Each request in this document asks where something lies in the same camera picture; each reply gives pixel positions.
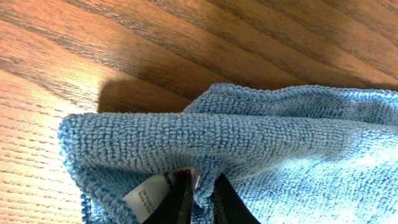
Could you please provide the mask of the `blue microfiber cloth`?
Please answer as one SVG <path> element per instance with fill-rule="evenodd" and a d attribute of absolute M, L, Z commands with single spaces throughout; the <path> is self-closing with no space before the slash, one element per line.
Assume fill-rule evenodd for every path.
<path fill-rule="evenodd" d="M 181 113 L 85 113 L 58 129 L 84 223 L 137 223 L 129 193 L 156 175 L 200 173 L 192 222 L 213 223 L 224 174 L 261 223 L 396 223 L 397 93 L 218 83 Z"/>

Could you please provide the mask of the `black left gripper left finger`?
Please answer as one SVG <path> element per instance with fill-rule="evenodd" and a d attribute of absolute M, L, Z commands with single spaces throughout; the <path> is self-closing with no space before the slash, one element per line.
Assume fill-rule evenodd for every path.
<path fill-rule="evenodd" d="M 192 175 L 190 171 L 181 171 L 168 194 L 143 224 L 190 224 L 192 200 Z"/>

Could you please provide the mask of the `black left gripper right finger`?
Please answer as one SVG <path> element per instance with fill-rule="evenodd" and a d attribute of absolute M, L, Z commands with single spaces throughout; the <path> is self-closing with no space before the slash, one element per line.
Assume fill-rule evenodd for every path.
<path fill-rule="evenodd" d="M 213 201 L 214 224 L 260 224 L 224 174 L 215 181 Z"/>

